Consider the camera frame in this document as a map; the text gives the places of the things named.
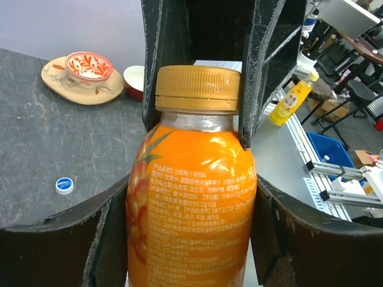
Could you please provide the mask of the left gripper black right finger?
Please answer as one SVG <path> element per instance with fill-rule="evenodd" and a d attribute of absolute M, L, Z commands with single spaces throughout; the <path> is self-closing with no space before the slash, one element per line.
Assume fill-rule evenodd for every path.
<path fill-rule="evenodd" d="M 263 286 L 382 286 L 382 229 L 316 210 L 261 176 L 251 245 Z"/>

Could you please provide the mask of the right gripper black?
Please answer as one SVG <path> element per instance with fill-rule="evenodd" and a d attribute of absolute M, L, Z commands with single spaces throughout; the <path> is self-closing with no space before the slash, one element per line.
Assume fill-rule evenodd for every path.
<path fill-rule="evenodd" d="M 252 0 L 142 1 L 145 129 L 151 130 L 160 120 L 160 112 L 155 109 L 159 68 L 192 64 L 194 58 L 242 60 L 239 139 L 243 148 L 249 149 L 263 111 L 296 66 L 306 4 Z"/>

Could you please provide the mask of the orange juice bottle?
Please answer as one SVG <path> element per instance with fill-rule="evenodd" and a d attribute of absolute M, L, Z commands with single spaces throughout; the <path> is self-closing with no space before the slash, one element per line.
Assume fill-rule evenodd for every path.
<path fill-rule="evenodd" d="M 237 114 L 157 111 L 127 188 L 127 283 L 242 286 L 257 174 Z"/>

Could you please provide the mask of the gold cap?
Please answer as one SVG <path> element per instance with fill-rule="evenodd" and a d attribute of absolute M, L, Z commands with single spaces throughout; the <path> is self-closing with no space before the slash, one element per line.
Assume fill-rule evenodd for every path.
<path fill-rule="evenodd" d="M 239 112 L 241 73 L 226 68 L 171 65 L 157 73 L 157 110 Z"/>

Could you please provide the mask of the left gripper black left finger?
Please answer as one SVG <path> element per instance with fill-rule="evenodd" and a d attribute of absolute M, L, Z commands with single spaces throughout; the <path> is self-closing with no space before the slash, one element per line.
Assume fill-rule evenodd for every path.
<path fill-rule="evenodd" d="M 1 229 L 1 286 L 124 286 L 125 176 L 34 224 Z"/>

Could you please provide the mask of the blue white bottle cap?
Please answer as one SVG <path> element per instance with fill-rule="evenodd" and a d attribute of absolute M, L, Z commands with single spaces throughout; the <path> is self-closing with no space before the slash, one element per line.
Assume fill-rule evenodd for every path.
<path fill-rule="evenodd" d="M 55 183 L 55 190 L 60 195 L 68 195 L 74 190 L 74 181 L 69 177 L 59 178 Z"/>

